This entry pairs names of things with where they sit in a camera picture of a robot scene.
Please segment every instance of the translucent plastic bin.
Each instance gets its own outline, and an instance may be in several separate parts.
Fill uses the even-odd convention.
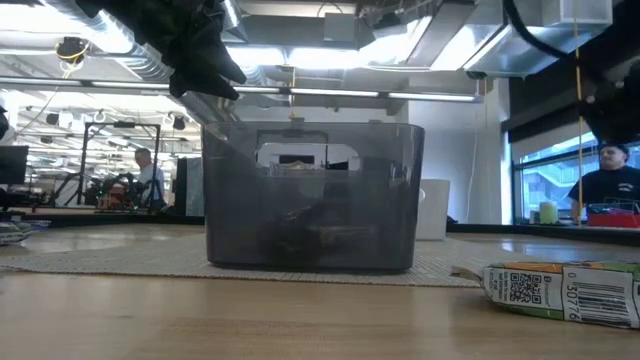
[[[410,268],[423,145],[424,130],[408,124],[205,126],[209,261]]]

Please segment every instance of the white shirt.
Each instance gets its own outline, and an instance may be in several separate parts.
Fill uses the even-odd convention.
[[[144,169],[140,171],[140,175],[138,176],[138,181],[141,184],[146,184],[147,182],[153,180],[153,164],[147,165]],[[160,194],[158,194],[158,189],[154,188],[153,190],[153,200],[164,199],[164,174],[160,167],[156,169],[156,180],[160,185]],[[151,193],[151,184],[149,187],[142,193],[142,201],[147,201],[149,194]]]

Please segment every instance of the woven placemat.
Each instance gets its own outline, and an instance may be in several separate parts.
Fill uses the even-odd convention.
[[[304,281],[345,284],[476,287],[449,276],[451,266],[480,270],[492,263],[536,261],[531,256],[459,240],[416,242],[413,268],[398,275],[350,275],[221,269],[206,259],[204,234],[99,250],[0,256],[0,267],[38,273],[117,274]]]

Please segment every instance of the ceiling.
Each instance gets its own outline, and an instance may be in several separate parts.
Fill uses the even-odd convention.
[[[477,82],[469,79],[464,71],[434,71],[422,63],[419,66],[408,66],[405,64],[405,60],[409,61],[409,55],[412,56],[411,58],[417,56],[412,53],[411,47],[409,52],[405,54],[407,58],[405,60],[400,59],[402,61],[399,61],[396,54],[404,53],[403,46],[411,43],[412,46],[416,46],[415,49],[421,49],[420,51],[423,52],[428,52],[430,49],[435,51],[434,49],[437,48],[435,55],[426,53],[424,55],[435,58],[441,51],[444,51],[444,47],[448,43],[454,42],[454,36],[457,36],[456,32],[466,26],[465,21],[475,22],[471,24],[473,26],[482,21],[489,21],[483,14],[491,13],[488,10],[495,9],[496,4],[500,8],[499,1],[360,0],[333,3],[306,0],[226,0],[227,17],[236,12],[239,16],[234,20],[237,26],[230,26],[222,38],[229,47],[277,48],[283,56],[286,56],[284,61],[287,63],[293,63],[293,52],[296,49],[308,47],[332,51],[340,50],[340,52],[352,55],[357,53],[359,59],[361,56],[367,56],[364,65],[347,66],[347,68],[343,68],[345,66],[342,64],[331,64],[329,57],[318,56],[311,60],[320,64],[320,69],[317,65],[311,67],[296,65],[295,78],[294,73],[282,71],[280,66],[274,66],[274,64],[260,64],[260,61],[264,59],[257,59],[256,64],[243,66],[245,72],[255,72],[250,76],[248,85],[295,85],[295,87],[314,89],[477,95]],[[76,80],[141,83],[151,81],[150,77],[141,75],[141,72],[136,71],[135,66],[131,66],[131,64],[135,65],[136,61],[142,61],[140,59],[144,56],[156,56],[153,49],[145,48],[142,52],[131,50],[129,53],[122,53],[126,50],[117,51],[120,48],[128,49],[127,45],[132,46],[129,44],[130,38],[127,38],[127,36],[130,37],[130,32],[127,33],[127,29],[114,30],[107,27],[110,36],[106,36],[79,19],[70,20],[50,6],[30,7],[8,5],[3,2],[6,0],[0,0],[0,76],[25,79],[68,76],[70,79]],[[59,0],[56,3],[71,3],[73,5],[74,1]],[[473,14],[476,10],[482,11],[479,11],[479,15],[475,16]],[[402,25],[387,27],[385,31],[391,31],[389,29],[403,30],[393,35],[397,37],[388,34],[381,36],[380,31],[374,31],[374,28],[381,21],[382,15],[392,12],[398,14]],[[443,18],[444,15],[440,16],[442,13],[446,13],[448,18]],[[500,23],[498,24],[502,24],[502,16],[499,18]],[[351,28],[347,26],[346,30],[342,29],[345,21],[347,24],[351,21]],[[440,30],[431,30],[436,25],[440,26],[439,24],[446,26]],[[492,31],[497,31],[499,26],[493,26]],[[426,43],[429,46],[425,46],[427,40],[423,33],[426,34],[427,29],[431,31],[429,33],[431,37],[428,40],[433,42],[432,46],[430,42]],[[81,63],[81,67],[74,69],[73,72],[68,71],[70,65],[61,62],[55,51],[56,45],[65,36],[89,39],[92,44],[85,60]],[[386,39],[386,42],[375,41],[376,36],[379,39]],[[248,43],[239,43],[244,41],[244,38],[248,39]],[[469,56],[484,46],[488,37],[484,36],[480,40],[472,36],[473,46],[471,46],[472,52]],[[521,43],[516,45],[519,46],[517,49],[523,49]],[[157,69],[160,70],[156,74],[157,76],[152,78],[152,81],[166,82],[170,72],[164,71],[163,69],[166,70],[166,67],[159,62],[154,70]],[[173,167],[169,161],[172,154],[197,154],[199,152],[200,125],[198,122],[202,122],[202,116],[198,117],[197,115],[204,113],[206,117],[213,118],[212,115],[207,115],[211,109],[228,111],[233,107],[236,109],[242,107],[262,109],[289,107],[293,101],[293,105],[296,107],[325,107],[333,108],[335,111],[340,111],[343,108],[385,109],[388,115],[392,116],[405,103],[404,100],[355,97],[295,96],[294,98],[285,95],[244,94],[235,104],[225,102],[224,106],[216,102],[215,99],[201,97],[198,100],[198,105],[204,107],[204,110],[197,111],[194,110],[191,103],[187,103],[184,99],[178,101],[169,96],[145,91],[125,95],[92,93],[92,90],[88,88],[85,90],[85,93],[77,93],[67,92],[70,91],[68,89],[56,90],[51,86],[38,87],[38,85],[33,85],[28,89],[5,86],[5,90],[0,92],[0,98],[4,98],[5,104],[7,99],[13,104],[13,125],[20,133],[16,137],[17,143],[28,144],[32,147],[32,153],[38,156],[37,159],[32,158],[32,160],[34,164],[35,161],[38,161],[38,167],[47,168],[52,173],[55,173],[56,169],[61,173],[77,171],[79,169],[78,146],[82,145],[83,123],[95,121],[96,117],[101,121],[104,116],[104,121],[160,125],[163,138],[160,143],[161,158],[166,161],[164,169],[170,171]],[[65,123],[64,126],[49,125],[46,122],[46,117],[50,113],[63,114],[60,115],[60,118],[73,119],[73,121],[65,120],[68,124]],[[172,126],[176,116],[185,117],[186,126],[182,131],[175,130]],[[88,147],[92,150],[89,160],[97,164],[94,169],[96,174],[99,172],[104,175],[107,170],[135,172],[137,169],[132,162],[133,150],[140,146],[153,147],[154,145],[152,136],[139,126],[133,129],[104,128],[103,131],[107,131],[108,135],[95,134]],[[114,143],[115,138],[122,139],[123,137],[129,137],[129,139],[120,140],[121,144]],[[109,159],[109,154],[117,155],[117,160]],[[64,166],[60,166],[60,159],[67,159]]]

